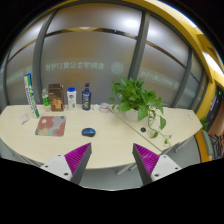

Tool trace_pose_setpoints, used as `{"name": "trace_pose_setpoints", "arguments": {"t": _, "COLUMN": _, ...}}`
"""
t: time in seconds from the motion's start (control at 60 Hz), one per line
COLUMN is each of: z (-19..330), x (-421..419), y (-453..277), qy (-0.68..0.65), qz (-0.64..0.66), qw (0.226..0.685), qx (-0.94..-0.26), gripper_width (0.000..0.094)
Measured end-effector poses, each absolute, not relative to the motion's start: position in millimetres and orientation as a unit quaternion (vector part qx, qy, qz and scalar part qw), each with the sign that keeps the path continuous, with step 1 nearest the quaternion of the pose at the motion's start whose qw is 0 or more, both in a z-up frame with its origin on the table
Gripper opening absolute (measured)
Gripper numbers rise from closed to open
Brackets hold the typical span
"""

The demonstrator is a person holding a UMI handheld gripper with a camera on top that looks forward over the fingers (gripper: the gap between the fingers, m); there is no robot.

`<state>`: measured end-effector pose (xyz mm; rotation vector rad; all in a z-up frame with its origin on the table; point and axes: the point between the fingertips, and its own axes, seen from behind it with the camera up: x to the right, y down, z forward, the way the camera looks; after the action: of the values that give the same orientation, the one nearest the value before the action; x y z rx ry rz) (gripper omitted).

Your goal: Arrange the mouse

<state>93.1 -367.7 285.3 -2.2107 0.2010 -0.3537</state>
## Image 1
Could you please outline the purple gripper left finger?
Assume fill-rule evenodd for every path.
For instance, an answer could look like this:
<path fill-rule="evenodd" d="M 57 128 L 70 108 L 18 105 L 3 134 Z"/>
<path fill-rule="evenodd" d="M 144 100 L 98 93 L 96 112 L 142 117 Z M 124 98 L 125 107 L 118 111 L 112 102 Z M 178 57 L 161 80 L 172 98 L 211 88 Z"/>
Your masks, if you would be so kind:
<path fill-rule="evenodd" d="M 42 165 L 41 169 L 79 185 L 91 153 L 91 144 L 87 143 L 65 155 L 57 154 Z"/>

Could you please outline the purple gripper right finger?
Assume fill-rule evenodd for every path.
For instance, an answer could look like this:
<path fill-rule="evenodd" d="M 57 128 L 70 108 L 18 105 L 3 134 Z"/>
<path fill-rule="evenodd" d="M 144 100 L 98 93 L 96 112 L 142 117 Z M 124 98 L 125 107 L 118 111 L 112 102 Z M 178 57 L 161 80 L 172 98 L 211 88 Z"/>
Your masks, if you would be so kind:
<path fill-rule="evenodd" d="M 144 185 L 181 170 L 168 155 L 157 155 L 136 143 L 133 144 L 133 156 Z"/>

